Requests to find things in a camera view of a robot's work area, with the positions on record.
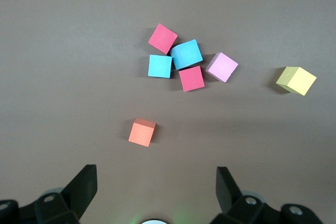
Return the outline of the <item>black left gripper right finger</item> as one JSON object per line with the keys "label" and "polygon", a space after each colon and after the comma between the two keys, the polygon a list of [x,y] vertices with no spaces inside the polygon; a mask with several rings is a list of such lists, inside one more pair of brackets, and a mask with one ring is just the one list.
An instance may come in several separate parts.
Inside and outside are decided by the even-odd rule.
{"label": "black left gripper right finger", "polygon": [[227,167],[216,170],[216,197],[221,208],[211,223],[281,223],[281,214],[259,197],[243,194]]}

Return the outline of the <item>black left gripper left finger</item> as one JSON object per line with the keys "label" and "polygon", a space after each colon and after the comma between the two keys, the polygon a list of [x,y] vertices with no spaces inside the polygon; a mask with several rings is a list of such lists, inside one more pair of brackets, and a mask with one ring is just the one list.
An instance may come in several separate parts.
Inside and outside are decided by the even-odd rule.
{"label": "black left gripper left finger", "polygon": [[97,166],[86,165],[60,193],[35,201],[37,223],[79,223],[97,190]]}

